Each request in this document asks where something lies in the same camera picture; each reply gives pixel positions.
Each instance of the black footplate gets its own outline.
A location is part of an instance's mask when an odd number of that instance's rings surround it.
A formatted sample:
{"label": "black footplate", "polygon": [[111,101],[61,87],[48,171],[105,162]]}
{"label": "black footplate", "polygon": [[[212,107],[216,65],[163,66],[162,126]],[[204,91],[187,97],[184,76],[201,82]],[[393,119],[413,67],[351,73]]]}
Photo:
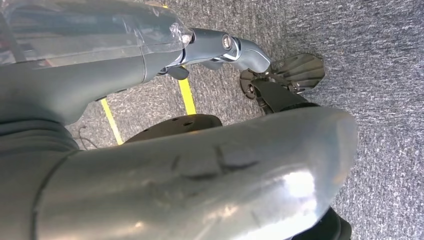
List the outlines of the black footplate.
{"label": "black footplate", "polygon": [[266,72],[243,71],[240,75],[240,86],[249,99],[256,97],[251,85],[253,80],[278,83],[290,92],[298,94],[315,88],[325,75],[323,61],[316,56],[303,53],[273,62]]}

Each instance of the wire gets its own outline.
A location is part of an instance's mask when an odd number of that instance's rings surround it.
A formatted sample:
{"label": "wire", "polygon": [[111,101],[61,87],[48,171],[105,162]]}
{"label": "wire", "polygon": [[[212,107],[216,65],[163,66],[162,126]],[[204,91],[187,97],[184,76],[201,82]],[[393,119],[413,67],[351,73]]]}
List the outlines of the wire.
{"label": "wire", "polygon": [[89,142],[91,145],[93,145],[93,147],[95,147],[96,149],[98,149],[99,147],[92,141],[92,140],[90,140],[90,139],[88,139],[88,138],[86,138],[86,137],[83,137],[82,135],[81,135],[81,130],[82,129],[86,129],[87,128],[87,126],[82,126],[82,127],[80,127],[79,129],[78,129],[78,137],[74,137],[73,139],[75,139],[75,140],[80,140],[81,141],[81,143],[82,143],[82,146],[84,147],[84,149],[85,150],[88,150],[88,148],[87,148],[87,146],[86,146],[86,144],[84,143],[84,140],[85,141],[87,141],[87,142]]}

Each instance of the yellow floor marking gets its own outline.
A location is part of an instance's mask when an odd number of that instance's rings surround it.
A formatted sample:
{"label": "yellow floor marking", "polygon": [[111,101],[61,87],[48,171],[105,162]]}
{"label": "yellow floor marking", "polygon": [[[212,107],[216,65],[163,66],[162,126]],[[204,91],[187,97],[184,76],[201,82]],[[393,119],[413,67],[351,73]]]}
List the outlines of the yellow floor marking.
{"label": "yellow floor marking", "polygon": [[182,100],[184,101],[187,115],[196,114],[196,106],[193,101],[192,91],[190,90],[189,79],[179,80],[179,89],[181,90]]}
{"label": "yellow floor marking", "polygon": [[116,142],[118,145],[122,145],[124,142],[122,141],[121,134],[119,133],[118,126],[114,120],[114,116],[112,115],[111,109],[109,108],[108,102],[106,98],[103,98],[101,101],[101,105],[103,106],[104,113],[106,114],[107,121],[109,122],[110,128],[112,128],[113,135],[115,136]]}

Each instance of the bolt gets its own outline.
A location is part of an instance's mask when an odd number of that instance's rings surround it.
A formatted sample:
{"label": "bolt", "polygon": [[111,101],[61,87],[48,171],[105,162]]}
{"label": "bolt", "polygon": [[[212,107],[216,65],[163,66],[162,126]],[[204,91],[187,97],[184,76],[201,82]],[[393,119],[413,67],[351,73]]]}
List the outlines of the bolt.
{"label": "bolt", "polygon": [[249,92],[253,94],[255,92],[255,88],[252,85],[249,85]]}
{"label": "bolt", "polygon": [[223,45],[223,47],[224,47],[225,50],[230,50],[231,49],[231,47],[233,45],[233,41],[231,40],[230,35],[225,34],[222,37],[222,45]]}
{"label": "bolt", "polygon": [[189,44],[192,41],[192,36],[191,35],[182,35],[182,43],[183,44]]}

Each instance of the clear plastic cover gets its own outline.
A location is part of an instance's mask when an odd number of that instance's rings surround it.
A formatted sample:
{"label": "clear plastic cover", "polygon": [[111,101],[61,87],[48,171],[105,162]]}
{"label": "clear plastic cover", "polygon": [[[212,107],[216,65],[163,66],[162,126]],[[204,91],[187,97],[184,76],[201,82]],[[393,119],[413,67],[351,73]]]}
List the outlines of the clear plastic cover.
{"label": "clear plastic cover", "polygon": [[192,32],[168,8],[123,0],[1,0],[0,66],[43,67],[182,50]]}

